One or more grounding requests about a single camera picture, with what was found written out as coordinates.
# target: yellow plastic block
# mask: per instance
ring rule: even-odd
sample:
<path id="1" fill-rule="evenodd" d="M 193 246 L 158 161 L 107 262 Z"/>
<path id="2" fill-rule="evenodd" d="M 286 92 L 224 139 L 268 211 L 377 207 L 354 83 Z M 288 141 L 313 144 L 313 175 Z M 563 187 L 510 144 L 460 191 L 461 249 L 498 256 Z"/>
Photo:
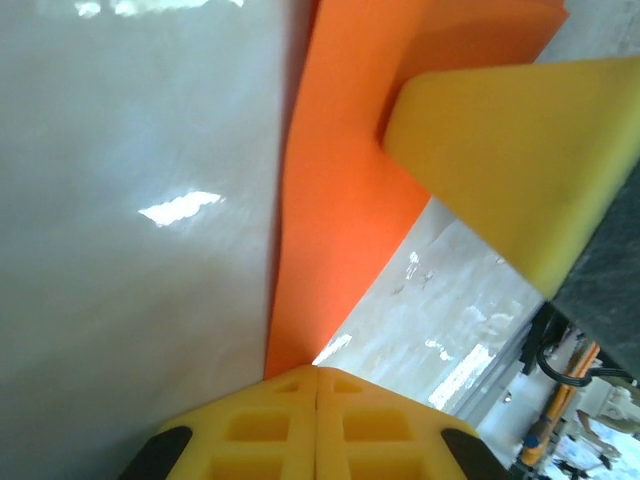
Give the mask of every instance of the yellow plastic block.
<path id="1" fill-rule="evenodd" d="M 551 298 L 640 156 L 640 57 L 421 75 L 384 144 Z"/>
<path id="2" fill-rule="evenodd" d="M 299 367 L 167 423 L 193 436 L 169 480 L 312 479 L 317 368 Z"/>
<path id="3" fill-rule="evenodd" d="M 308 366 L 173 419 L 120 478 L 472 480 L 506 472 L 464 422 Z"/>
<path id="4" fill-rule="evenodd" d="M 461 420 L 321 368 L 316 480 L 466 479 L 442 439 L 447 428 L 476 435 Z"/>

